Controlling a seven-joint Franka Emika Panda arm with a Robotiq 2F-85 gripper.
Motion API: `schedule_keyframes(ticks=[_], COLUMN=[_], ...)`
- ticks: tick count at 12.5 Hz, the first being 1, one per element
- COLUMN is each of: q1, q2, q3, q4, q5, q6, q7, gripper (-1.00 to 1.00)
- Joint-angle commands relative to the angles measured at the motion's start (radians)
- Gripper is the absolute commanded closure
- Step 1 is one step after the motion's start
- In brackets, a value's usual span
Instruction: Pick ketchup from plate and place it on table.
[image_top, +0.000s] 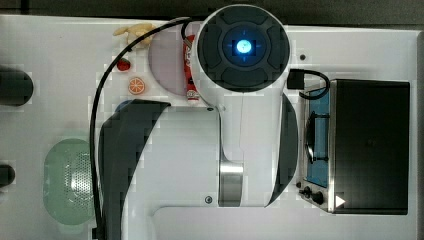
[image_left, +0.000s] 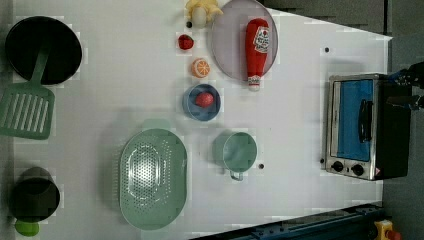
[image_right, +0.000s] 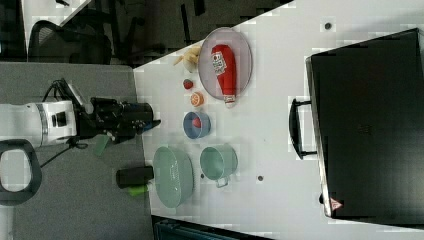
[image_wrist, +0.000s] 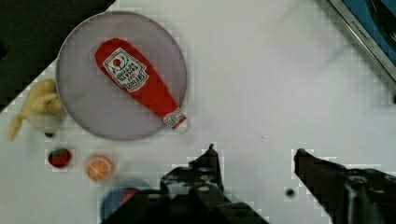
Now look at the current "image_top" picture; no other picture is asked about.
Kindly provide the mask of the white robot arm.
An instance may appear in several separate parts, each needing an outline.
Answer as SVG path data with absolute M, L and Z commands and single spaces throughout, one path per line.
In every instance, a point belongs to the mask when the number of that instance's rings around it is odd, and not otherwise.
M 283 24 L 256 6 L 223 7 L 201 24 L 189 66 L 197 106 L 135 99 L 103 123 L 98 240 L 156 240 L 165 207 L 267 207 L 292 180 L 298 126 Z

